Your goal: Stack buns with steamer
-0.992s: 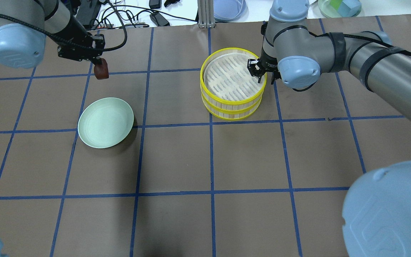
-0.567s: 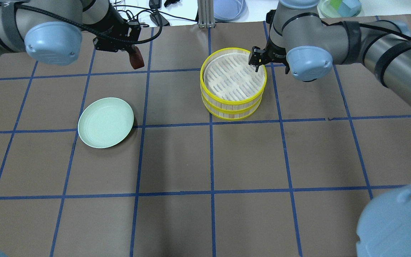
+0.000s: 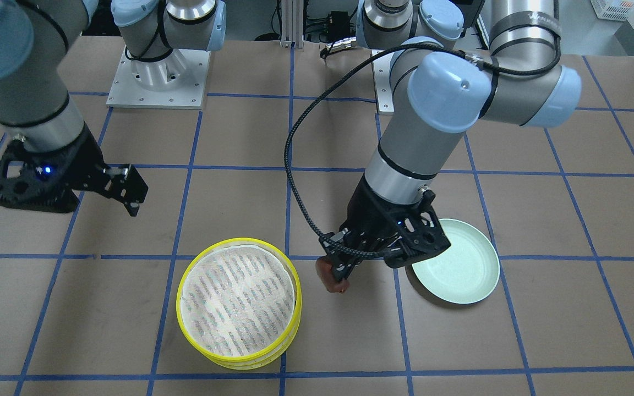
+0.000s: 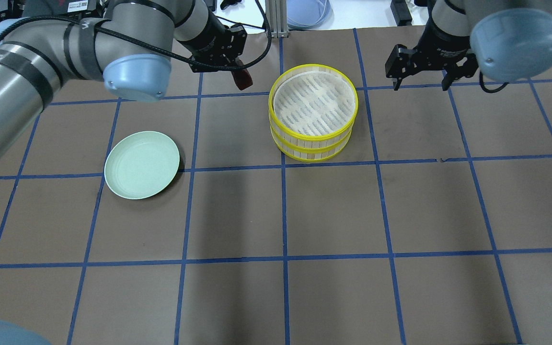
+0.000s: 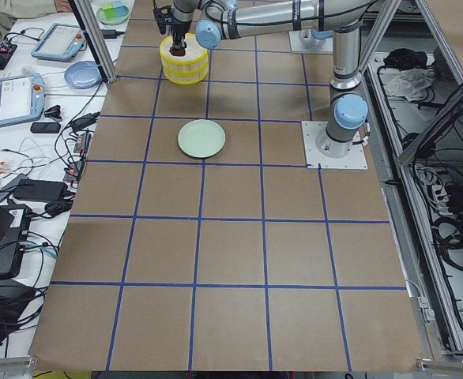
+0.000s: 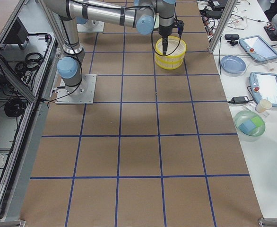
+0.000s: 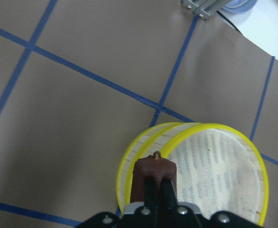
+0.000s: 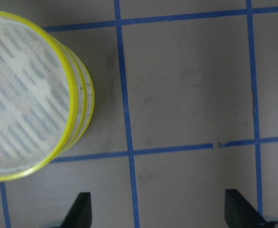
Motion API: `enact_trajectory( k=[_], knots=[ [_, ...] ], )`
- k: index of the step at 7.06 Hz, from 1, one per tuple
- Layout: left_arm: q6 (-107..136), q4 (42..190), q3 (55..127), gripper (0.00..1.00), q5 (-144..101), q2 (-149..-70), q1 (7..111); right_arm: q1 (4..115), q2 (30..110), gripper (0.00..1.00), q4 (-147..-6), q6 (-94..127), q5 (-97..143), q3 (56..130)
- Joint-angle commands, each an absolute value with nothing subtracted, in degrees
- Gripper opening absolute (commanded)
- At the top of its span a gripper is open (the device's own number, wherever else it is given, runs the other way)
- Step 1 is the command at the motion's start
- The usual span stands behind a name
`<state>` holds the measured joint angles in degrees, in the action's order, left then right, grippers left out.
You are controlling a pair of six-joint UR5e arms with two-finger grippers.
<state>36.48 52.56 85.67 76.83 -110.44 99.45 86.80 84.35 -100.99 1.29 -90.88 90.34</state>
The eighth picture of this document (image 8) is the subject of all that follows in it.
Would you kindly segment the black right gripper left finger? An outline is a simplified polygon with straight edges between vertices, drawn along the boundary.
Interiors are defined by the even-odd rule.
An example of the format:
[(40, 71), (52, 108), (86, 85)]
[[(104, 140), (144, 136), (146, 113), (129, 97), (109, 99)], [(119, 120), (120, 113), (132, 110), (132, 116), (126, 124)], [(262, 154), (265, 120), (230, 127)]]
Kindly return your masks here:
[(67, 213), (62, 228), (90, 228), (92, 225), (91, 194), (81, 192)]

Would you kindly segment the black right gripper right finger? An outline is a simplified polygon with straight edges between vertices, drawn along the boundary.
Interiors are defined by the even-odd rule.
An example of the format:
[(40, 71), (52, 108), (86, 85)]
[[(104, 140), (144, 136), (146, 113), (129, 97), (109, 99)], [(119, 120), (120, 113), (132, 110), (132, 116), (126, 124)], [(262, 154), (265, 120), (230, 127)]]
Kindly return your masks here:
[(226, 189), (224, 219), (229, 228), (265, 228), (265, 219), (236, 189)]

